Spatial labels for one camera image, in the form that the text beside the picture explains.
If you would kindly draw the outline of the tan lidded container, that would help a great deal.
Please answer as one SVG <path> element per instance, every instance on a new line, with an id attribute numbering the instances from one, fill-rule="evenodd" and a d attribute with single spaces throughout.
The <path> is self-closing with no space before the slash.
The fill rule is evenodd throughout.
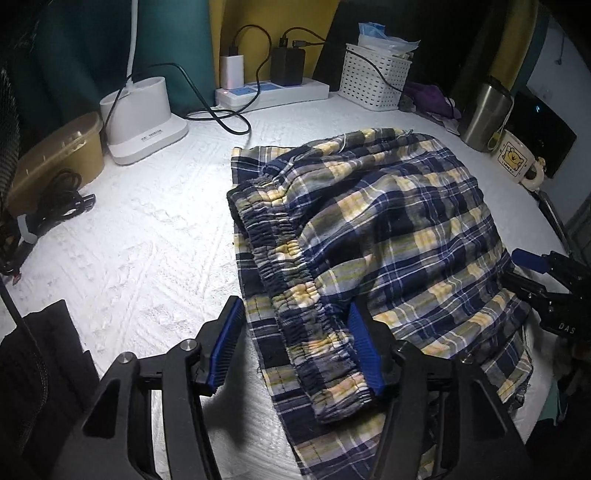
<path id="1" fill-rule="evenodd" d="M 86 113 L 54 131 L 20 160 L 7 198 L 12 216 L 32 213 L 54 176 L 69 169 L 81 176 L 81 185 L 92 182 L 103 170 L 100 141 L 102 120 Z"/>

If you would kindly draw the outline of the white phone charger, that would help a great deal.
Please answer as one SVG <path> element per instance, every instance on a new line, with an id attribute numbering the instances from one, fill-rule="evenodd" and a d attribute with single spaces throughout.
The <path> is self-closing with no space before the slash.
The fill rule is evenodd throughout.
<path id="1" fill-rule="evenodd" d="M 242 55 L 221 56 L 221 88 L 233 90 L 245 84 L 245 67 Z"/>

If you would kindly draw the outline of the blue yellow plaid pants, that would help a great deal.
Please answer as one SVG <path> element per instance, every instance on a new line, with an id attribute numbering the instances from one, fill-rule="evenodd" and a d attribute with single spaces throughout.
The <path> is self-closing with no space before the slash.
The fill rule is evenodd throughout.
<path id="1" fill-rule="evenodd" d="M 361 479 L 384 415 L 349 304 L 423 353 L 479 365 L 509 410 L 533 372 L 528 306 L 476 178 L 434 136 L 370 128 L 235 148 L 228 206 L 246 322 L 304 477 Z"/>

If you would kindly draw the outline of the black cloth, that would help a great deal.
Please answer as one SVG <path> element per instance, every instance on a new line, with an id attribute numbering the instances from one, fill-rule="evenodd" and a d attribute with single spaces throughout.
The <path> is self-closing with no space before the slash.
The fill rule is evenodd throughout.
<path id="1" fill-rule="evenodd" d="M 65 301 L 26 315 L 1 341 L 1 477 L 50 478 L 98 383 Z"/>

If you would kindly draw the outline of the purple cloth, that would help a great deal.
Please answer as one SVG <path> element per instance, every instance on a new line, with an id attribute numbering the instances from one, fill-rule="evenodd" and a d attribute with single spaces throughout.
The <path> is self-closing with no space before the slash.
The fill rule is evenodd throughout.
<path id="1" fill-rule="evenodd" d="M 436 85 L 424 85 L 408 81 L 405 85 L 406 94 L 422 113 L 432 113 L 444 118 L 460 120 L 461 112 L 454 102 L 446 97 Z"/>

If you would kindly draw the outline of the black router box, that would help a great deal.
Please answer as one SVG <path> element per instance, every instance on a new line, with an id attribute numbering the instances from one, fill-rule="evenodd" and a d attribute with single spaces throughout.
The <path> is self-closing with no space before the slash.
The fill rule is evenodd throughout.
<path id="1" fill-rule="evenodd" d="M 576 133 L 543 100 L 529 90 L 518 91 L 506 128 L 538 158 L 553 179 L 575 141 Z"/>

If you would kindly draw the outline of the white power strip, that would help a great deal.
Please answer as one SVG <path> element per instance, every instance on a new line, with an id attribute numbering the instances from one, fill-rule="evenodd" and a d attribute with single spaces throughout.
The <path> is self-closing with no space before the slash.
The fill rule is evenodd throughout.
<path id="1" fill-rule="evenodd" d="M 253 82 L 236 89 L 219 88 L 215 91 L 219 107 L 239 112 L 328 98 L 329 85 L 310 78 L 304 78 L 301 85 L 295 86 L 280 86 L 263 81 L 260 85 Z"/>

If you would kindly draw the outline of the blue plastic bag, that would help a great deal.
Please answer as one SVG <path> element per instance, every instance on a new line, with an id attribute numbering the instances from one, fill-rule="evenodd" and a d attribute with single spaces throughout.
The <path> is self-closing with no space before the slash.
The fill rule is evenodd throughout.
<path id="1" fill-rule="evenodd" d="M 374 22 L 359 24 L 358 45 L 384 55 L 406 58 L 417 50 L 419 41 L 411 42 L 386 34 L 386 26 Z"/>

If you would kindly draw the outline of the teal curtain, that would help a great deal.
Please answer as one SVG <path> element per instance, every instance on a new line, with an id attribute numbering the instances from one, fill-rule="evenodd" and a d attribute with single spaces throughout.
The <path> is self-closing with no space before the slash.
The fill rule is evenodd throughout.
<path id="1" fill-rule="evenodd" d="M 128 1 L 1 4 L 1 130 L 24 153 L 125 82 Z M 171 110 L 213 103 L 211 23 L 205 1 L 138 4 L 135 79 L 162 76 Z"/>

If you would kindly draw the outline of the stainless steel tumbler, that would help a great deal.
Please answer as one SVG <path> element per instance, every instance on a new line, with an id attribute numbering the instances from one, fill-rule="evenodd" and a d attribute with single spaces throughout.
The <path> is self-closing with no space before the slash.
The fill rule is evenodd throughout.
<path id="1" fill-rule="evenodd" d="M 490 152 L 492 140 L 503 130 L 513 106 L 514 99 L 510 91 L 498 79 L 490 76 L 461 120 L 461 140 L 474 150 Z"/>

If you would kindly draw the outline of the cream cartoon mug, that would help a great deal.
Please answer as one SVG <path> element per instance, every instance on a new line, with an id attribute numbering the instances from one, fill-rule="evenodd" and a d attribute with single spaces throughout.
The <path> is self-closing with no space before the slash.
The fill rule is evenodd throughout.
<path id="1" fill-rule="evenodd" d="M 530 192 L 538 190 L 545 179 L 545 164 L 513 133 L 505 129 L 493 153 L 494 160 L 511 177 Z"/>

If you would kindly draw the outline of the yellow curtain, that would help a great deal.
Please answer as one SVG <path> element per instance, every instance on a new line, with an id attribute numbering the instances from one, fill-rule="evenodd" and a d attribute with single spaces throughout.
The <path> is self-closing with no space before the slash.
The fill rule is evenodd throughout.
<path id="1" fill-rule="evenodd" d="M 325 37 L 339 6 L 338 0 L 219 1 L 208 3 L 215 83 L 221 83 L 221 55 L 232 40 L 243 56 L 245 81 L 270 77 L 265 61 L 270 46 L 291 27 L 304 27 Z"/>

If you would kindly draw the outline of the white perforated basket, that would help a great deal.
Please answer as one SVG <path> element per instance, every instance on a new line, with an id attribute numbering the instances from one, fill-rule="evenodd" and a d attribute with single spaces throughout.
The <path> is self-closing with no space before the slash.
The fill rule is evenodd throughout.
<path id="1" fill-rule="evenodd" d="M 409 59 L 348 44 L 339 96 L 370 111 L 397 110 L 411 65 Z"/>

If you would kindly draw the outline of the black power adapter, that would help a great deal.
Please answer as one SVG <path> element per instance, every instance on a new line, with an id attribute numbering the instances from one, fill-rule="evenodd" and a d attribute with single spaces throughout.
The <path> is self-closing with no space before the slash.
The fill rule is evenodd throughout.
<path id="1" fill-rule="evenodd" d="M 280 37 L 270 59 L 270 81 L 283 87 L 297 86 L 304 79 L 305 51 L 288 46 L 287 37 Z"/>

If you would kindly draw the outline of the white desk lamp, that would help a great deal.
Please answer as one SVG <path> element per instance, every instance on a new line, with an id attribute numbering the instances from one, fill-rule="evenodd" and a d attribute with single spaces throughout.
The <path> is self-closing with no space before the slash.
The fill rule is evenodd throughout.
<path id="1" fill-rule="evenodd" d="M 188 132 L 187 122 L 170 110 L 163 77 L 132 80 L 137 30 L 138 3 L 132 1 L 125 83 L 99 102 L 106 146 L 120 166 L 134 164 L 181 140 Z"/>

